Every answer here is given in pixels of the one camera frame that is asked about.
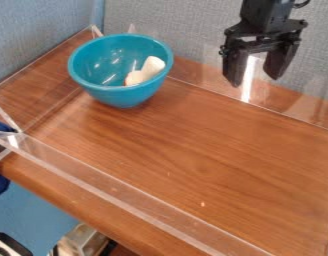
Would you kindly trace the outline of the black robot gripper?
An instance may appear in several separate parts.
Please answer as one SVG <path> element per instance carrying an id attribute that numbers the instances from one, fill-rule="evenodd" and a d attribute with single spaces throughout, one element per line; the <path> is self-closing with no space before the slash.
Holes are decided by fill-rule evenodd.
<path id="1" fill-rule="evenodd" d="M 220 46 L 223 75 L 239 87 L 247 68 L 248 52 L 268 52 L 264 72 L 278 80 L 295 57 L 300 33 L 308 23 L 291 19 L 294 9 L 308 5 L 308 0 L 243 0 L 240 22 L 224 30 L 226 42 Z"/>

